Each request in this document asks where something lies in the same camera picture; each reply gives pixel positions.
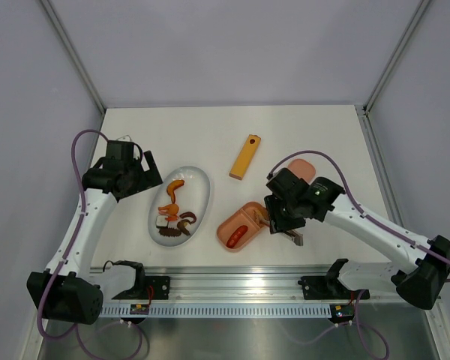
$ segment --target white tabletop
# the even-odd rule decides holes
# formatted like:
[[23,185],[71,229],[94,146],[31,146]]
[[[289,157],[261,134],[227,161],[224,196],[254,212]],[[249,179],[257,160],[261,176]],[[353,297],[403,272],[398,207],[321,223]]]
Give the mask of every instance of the white tabletop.
[[[147,229],[149,207],[158,187],[120,201],[110,216],[95,251],[92,266],[106,260],[134,260],[145,266],[306,266],[331,264],[346,257],[361,262],[387,261],[357,238],[328,224],[309,220],[300,230],[304,246],[264,229],[238,253],[230,253],[216,237],[218,226],[249,201],[263,203],[270,194],[266,176],[282,158],[313,149],[334,158],[355,197],[386,216],[377,177],[354,106],[227,106],[151,109],[108,109],[102,131],[110,139],[129,135],[143,150],[151,150],[164,179],[174,169],[194,165],[211,180],[205,218],[190,241],[162,247]],[[243,181],[228,176],[248,134],[262,142]],[[94,162],[105,153],[99,141]],[[325,159],[303,157],[318,176],[340,184]]]

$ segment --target white wall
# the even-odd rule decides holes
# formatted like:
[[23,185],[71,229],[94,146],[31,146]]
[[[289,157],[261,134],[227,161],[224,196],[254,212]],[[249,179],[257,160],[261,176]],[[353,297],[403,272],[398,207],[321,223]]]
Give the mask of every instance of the white wall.
[[363,104],[419,0],[52,0],[108,107]]
[[[432,4],[371,120],[406,222],[450,239],[450,0]],[[450,312],[450,284],[442,295]]]
[[[0,359],[17,359],[35,307],[26,290],[77,201],[74,135],[100,116],[36,1],[0,0]],[[93,137],[78,149],[81,168]]]

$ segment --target plate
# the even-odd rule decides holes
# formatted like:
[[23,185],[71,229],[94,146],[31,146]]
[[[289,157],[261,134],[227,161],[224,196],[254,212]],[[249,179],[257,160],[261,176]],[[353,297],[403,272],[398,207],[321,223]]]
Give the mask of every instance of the plate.
[[[180,208],[178,215],[184,212],[193,212],[196,222],[187,226],[190,235],[181,234],[178,237],[166,237],[161,235],[156,226],[158,208],[172,203],[167,193],[167,186],[174,180],[184,180],[182,187],[175,191],[175,203]],[[148,211],[148,232],[150,237],[159,245],[172,247],[181,245],[190,240],[197,232],[210,200],[210,179],[205,172],[195,166],[183,166],[172,171],[164,180],[155,195]],[[168,227],[177,227],[178,221],[170,221]]]

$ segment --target yellow box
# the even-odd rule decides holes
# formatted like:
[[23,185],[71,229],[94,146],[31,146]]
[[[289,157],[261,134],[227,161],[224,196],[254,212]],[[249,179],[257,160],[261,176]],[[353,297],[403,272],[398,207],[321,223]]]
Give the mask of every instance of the yellow box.
[[230,170],[229,175],[231,177],[238,180],[243,179],[261,140],[262,139],[257,135],[248,135],[247,141],[245,141],[240,154],[238,154],[238,157]]

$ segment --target gray floor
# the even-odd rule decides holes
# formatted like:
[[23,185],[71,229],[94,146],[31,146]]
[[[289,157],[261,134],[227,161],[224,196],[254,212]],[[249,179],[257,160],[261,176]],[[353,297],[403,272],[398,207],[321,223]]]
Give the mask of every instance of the gray floor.
[[[94,332],[110,319],[81,325],[85,345],[104,359],[123,359],[138,344],[137,332],[123,325]],[[361,321],[378,328],[390,345],[390,359],[439,359],[425,314],[405,304],[363,304]],[[318,342],[303,346],[330,327],[325,319],[147,319],[140,325],[145,339],[136,359],[149,360],[276,360],[276,359],[369,359],[355,326],[338,328]],[[50,333],[59,334],[68,324],[54,322]],[[382,357],[380,339],[365,331],[369,347]],[[59,342],[43,343],[39,359],[89,359],[74,335]]]

